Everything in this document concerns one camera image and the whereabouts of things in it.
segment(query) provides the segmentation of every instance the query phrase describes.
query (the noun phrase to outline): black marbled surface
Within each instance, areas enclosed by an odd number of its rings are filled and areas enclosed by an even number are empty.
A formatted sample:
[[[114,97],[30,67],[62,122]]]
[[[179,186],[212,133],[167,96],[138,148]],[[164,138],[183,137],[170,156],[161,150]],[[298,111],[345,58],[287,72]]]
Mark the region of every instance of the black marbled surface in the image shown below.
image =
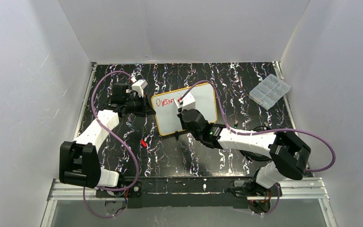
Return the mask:
[[[114,70],[128,72],[136,79],[146,79],[149,100],[152,95],[191,86],[199,80],[207,79],[215,83],[220,92],[230,125],[237,119],[240,123],[239,129],[252,129],[264,122],[272,129],[292,127],[283,99],[269,111],[265,111],[248,98],[252,88],[267,75],[275,74],[271,62],[126,64],[97,67],[80,133],[94,119],[90,106],[93,88],[105,74]],[[113,83],[128,82],[123,75],[112,75],[108,78],[96,94],[97,107],[111,94]],[[221,117],[218,117],[218,122],[223,123]],[[206,148],[189,134],[181,135],[179,141],[174,138],[159,139],[154,116],[138,118],[129,115],[128,118],[121,119],[114,132],[130,145],[138,157],[140,176],[252,176],[257,168],[267,164],[247,160],[238,150]],[[142,147],[140,140],[145,140],[148,148]],[[132,158],[115,138],[108,137],[98,155],[105,168],[120,171],[126,176],[135,175]]]

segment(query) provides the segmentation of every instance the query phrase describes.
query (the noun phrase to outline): white wall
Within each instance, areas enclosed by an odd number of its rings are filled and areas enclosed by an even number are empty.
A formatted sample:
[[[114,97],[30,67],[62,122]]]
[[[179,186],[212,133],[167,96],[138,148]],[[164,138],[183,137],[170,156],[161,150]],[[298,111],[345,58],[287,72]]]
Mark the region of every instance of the white wall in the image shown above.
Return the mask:
[[[278,61],[309,0],[59,0],[98,63]]]
[[[310,1],[283,54],[282,72],[298,128],[331,142],[325,180],[339,226],[363,226],[363,1]],[[313,168],[331,156],[310,142]]]
[[[0,0],[0,226],[39,226],[91,64],[56,0]]]

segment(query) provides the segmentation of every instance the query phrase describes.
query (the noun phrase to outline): whiteboard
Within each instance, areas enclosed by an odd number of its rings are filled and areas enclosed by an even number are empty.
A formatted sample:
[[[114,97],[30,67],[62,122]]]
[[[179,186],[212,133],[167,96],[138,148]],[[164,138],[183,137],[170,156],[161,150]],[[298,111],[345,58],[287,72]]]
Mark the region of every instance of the whiteboard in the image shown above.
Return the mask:
[[[176,131],[183,131],[180,119],[177,117],[176,100],[180,98],[188,87],[152,96],[152,108],[156,111],[155,119],[159,134],[166,136]],[[204,83],[195,86],[191,91],[195,99],[195,107],[208,122],[217,121],[216,97],[212,86]]]

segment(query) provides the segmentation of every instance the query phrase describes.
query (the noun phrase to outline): clear plastic box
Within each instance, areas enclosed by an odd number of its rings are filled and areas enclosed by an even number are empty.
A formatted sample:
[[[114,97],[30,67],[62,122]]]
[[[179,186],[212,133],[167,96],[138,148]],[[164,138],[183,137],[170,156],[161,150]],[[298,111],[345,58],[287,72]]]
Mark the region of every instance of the clear plastic box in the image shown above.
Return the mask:
[[[290,85],[273,74],[269,74],[249,93],[249,98],[254,100],[264,109],[269,110],[289,90]]]

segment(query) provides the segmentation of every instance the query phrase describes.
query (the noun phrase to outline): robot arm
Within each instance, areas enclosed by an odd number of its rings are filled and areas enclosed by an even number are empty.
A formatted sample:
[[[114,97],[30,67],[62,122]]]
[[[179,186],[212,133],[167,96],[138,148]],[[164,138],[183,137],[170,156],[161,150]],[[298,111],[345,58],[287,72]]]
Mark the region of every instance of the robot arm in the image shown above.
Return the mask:
[[[139,117],[155,114],[144,92],[147,82],[143,79],[131,81],[131,89],[128,84],[113,84],[111,97],[98,112],[99,121],[110,130],[128,114]],[[63,142],[60,147],[60,182],[88,188],[117,186],[119,173],[101,167],[97,154],[108,135],[109,132],[94,119],[72,142]]]
[[[252,183],[242,187],[241,191],[247,193],[257,189],[265,191],[285,178],[293,180],[303,178],[311,149],[293,132],[256,136],[237,135],[223,124],[208,123],[195,109],[195,100],[191,94],[176,102],[176,106],[182,128],[188,130],[205,146],[251,151],[273,160],[267,166],[260,168],[255,173]]]

